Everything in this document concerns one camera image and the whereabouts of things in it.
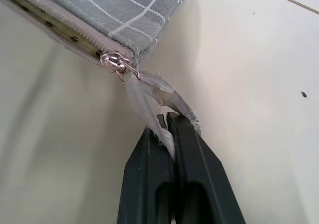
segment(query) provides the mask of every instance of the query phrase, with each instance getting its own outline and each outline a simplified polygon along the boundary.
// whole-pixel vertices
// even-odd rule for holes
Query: gray plaid pouch
[[[50,37],[85,59],[117,72],[126,83],[135,111],[174,158],[171,134],[161,128],[148,104],[149,94],[198,128],[182,97],[160,76],[138,70],[184,0],[1,0]]]

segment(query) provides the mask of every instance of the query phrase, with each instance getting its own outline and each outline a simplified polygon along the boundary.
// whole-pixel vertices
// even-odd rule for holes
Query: black clamp
[[[146,128],[126,163],[117,224],[245,224],[224,168],[190,121],[158,115],[176,161]]]

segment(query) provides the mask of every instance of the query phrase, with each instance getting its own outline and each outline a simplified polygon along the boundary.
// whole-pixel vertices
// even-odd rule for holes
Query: white wall
[[[143,131],[125,87],[0,16],[1,223],[115,223]],[[284,0],[187,0],[141,66],[196,110],[248,224],[319,223],[318,27]]]

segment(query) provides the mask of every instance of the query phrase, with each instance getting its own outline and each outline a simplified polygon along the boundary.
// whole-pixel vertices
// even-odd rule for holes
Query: zipper pull
[[[140,80],[141,75],[138,70],[134,69],[129,65],[130,60],[122,56],[118,52],[107,52],[100,57],[100,61],[103,64],[103,67],[110,72],[115,72],[122,83],[125,84],[122,74],[126,72],[126,69],[130,70],[135,74],[136,78]]]

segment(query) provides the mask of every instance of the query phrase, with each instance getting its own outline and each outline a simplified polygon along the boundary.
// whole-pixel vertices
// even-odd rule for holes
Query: gray fabric
[[[54,0],[105,35],[147,56],[183,0]]]

